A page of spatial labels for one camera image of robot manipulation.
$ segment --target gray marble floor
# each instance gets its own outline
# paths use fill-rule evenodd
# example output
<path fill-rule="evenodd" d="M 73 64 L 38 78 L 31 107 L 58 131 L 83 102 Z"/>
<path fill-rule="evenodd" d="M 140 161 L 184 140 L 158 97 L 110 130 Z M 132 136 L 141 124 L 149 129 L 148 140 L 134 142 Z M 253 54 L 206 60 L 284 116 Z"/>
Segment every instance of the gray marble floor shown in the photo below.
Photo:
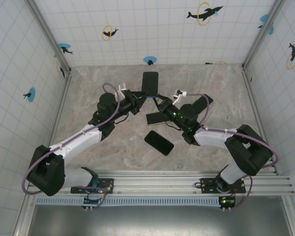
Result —
<path fill-rule="evenodd" d="M 206 93 L 214 99 L 205 122 L 208 127 L 238 128 L 250 125 L 258 131 L 239 65 L 132 65 L 76 67 L 61 114 L 55 143 L 80 131 L 97 110 L 105 82 L 115 86 L 125 82 L 128 89 L 140 91 L 145 71 L 159 73 L 159 93 L 172 97 L 175 89 Z M 183 98 L 178 106 L 198 98 Z M 146 114 L 157 112 L 148 99 L 140 113 L 117 125 L 111 135 L 78 155 L 68 167 L 87 166 L 94 170 L 219 171 L 231 161 L 227 150 L 190 146 L 165 124 L 147 126 Z M 144 137 L 154 130 L 175 147 L 163 156 Z"/>

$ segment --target mounting plate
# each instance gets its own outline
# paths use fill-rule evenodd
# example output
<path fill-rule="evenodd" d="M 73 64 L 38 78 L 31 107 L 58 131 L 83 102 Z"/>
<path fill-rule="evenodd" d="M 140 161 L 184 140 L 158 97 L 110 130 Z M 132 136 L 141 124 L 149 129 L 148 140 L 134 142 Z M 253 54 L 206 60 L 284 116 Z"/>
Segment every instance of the mounting plate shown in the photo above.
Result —
<path fill-rule="evenodd" d="M 216 189 L 215 178 L 201 178 L 201 191 L 202 193 L 222 193 Z M 245 183 L 243 180 L 238 179 L 235 183 L 232 184 L 232 188 L 236 188 L 236 193 L 246 193 Z"/>

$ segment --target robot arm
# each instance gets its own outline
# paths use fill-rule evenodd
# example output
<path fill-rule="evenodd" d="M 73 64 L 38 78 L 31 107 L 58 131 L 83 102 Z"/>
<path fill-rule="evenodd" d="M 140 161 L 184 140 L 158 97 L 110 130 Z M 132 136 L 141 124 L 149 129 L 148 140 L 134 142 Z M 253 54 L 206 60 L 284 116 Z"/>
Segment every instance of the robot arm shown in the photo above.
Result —
<path fill-rule="evenodd" d="M 129 112 L 136 115 L 147 98 L 145 92 L 125 90 L 122 93 L 124 99 L 120 101 L 118 110 L 115 96 L 107 92 L 100 96 L 98 110 L 80 132 L 56 145 L 39 146 L 33 154 L 30 167 L 50 150 L 57 150 L 39 162 L 29 173 L 27 180 L 46 195 L 52 196 L 63 187 L 87 186 L 94 177 L 97 177 L 97 174 L 88 168 L 70 171 L 65 170 L 65 166 L 82 151 L 107 138 L 115 128 L 116 119 Z M 114 117 L 105 123 L 115 112 Z"/>
<path fill-rule="evenodd" d="M 183 94 L 178 90 L 176 100 Z M 234 162 L 227 165 L 216 176 L 214 184 L 220 192 L 228 192 L 237 180 L 249 176 L 255 176 L 259 170 L 272 157 L 273 152 L 258 142 L 236 135 L 243 134 L 255 140 L 265 141 L 248 125 L 242 125 L 238 129 L 230 129 L 223 132 L 214 132 L 204 129 L 204 126 L 197 122 L 196 114 L 191 104 L 184 104 L 180 109 L 175 106 L 170 98 L 159 96 L 163 101 L 158 104 L 154 102 L 160 112 L 165 114 L 170 121 L 174 122 L 182 131 L 183 138 L 190 145 L 210 145 L 219 148 L 226 148 L 232 155 Z"/>

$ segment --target grid pattern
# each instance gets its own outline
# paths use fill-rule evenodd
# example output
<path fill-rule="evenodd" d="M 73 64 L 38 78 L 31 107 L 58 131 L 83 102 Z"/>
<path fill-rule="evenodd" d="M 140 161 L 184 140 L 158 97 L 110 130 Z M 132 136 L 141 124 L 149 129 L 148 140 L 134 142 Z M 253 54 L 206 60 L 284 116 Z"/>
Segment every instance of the grid pattern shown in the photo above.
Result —
<path fill-rule="evenodd" d="M 157 64 L 243 63 L 274 0 L 207 1 L 199 14 L 223 8 L 206 26 L 186 18 L 201 2 L 36 0 L 57 42 L 71 45 L 74 55 L 65 53 L 71 66 L 146 64 L 146 56 L 157 57 Z M 118 31 L 104 41 L 107 25 Z"/>
<path fill-rule="evenodd" d="M 287 69 L 295 45 L 295 0 L 283 6 L 250 66 L 254 92 L 270 144 L 279 152 L 278 171 L 295 187 L 295 67 Z"/>
<path fill-rule="evenodd" d="M 0 0 L 0 235 L 11 235 L 33 151 L 47 145 L 64 78 L 23 0 Z M 33 102 L 24 99 L 36 89 Z"/>

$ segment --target black smartphone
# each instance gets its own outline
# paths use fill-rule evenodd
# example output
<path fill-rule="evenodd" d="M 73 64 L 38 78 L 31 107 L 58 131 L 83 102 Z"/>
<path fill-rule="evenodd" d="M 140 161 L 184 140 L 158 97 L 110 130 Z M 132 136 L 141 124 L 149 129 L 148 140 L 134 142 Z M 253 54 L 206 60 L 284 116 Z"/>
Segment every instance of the black smartphone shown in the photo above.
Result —
<path fill-rule="evenodd" d="M 209 104 L 213 102 L 213 99 L 206 95 L 208 98 Z M 205 97 L 200 97 L 197 101 L 192 104 L 192 107 L 195 109 L 197 114 L 200 114 L 207 107 L 207 100 Z"/>
<path fill-rule="evenodd" d="M 158 72 L 143 72 L 142 91 L 147 92 L 147 97 L 158 96 Z"/>
<path fill-rule="evenodd" d="M 174 144 L 172 144 L 153 130 L 150 131 L 149 134 L 144 138 L 144 141 L 146 141 L 164 156 L 167 156 L 174 148 Z"/>
<path fill-rule="evenodd" d="M 161 112 L 147 114 L 147 125 L 160 124 L 169 121 L 168 117 Z"/>

